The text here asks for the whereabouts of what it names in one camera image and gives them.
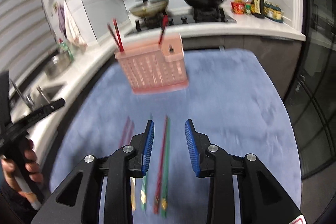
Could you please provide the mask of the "left hand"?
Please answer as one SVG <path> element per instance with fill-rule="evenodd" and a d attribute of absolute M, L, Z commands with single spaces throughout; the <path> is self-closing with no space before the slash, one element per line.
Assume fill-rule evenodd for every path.
<path fill-rule="evenodd" d="M 29 159 L 26 157 L 26 152 L 31 151 L 32 141 L 26 137 L 8 143 L 1 148 L 1 155 L 6 160 L 14 163 L 15 169 L 12 173 L 15 186 L 19 190 L 19 194 L 27 198 L 33 206 L 39 207 L 44 201 L 44 195 L 39 188 L 38 182 L 35 182 L 31 176 L 37 174 L 37 171 L 31 172 L 27 170 L 27 165 L 39 166 L 36 163 L 36 157 Z"/>

